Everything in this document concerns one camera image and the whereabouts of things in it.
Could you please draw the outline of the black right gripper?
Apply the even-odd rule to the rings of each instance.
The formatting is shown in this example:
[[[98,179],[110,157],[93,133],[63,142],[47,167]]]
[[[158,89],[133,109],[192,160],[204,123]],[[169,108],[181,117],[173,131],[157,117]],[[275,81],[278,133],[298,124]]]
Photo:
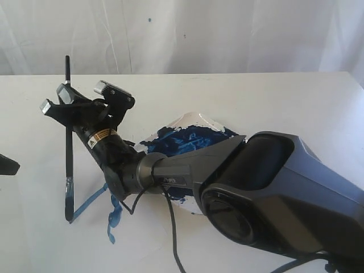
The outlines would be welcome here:
[[[56,93],[60,104],[45,99],[39,106],[43,115],[72,127],[103,171],[110,191],[118,200],[139,192],[136,186],[124,181],[124,174],[126,168],[141,160],[142,153],[117,133],[118,125],[135,100],[127,98],[108,104],[102,99],[91,102],[68,84],[60,84]]]

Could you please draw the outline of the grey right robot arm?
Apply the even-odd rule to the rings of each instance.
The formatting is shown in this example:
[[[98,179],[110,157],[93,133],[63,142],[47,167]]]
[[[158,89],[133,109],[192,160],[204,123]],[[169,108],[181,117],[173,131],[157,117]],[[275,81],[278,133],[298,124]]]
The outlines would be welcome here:
[[[234,242],[295,256],[325,251],[363,259],[363,190],[322,164],[295,135],[235,135],[168,156],[138,152],[117,133],[134,97],[108,82],[91,100],[68,84],[42,113],[75,132],[124,200],[162,187],[192,191],[202,213]]]

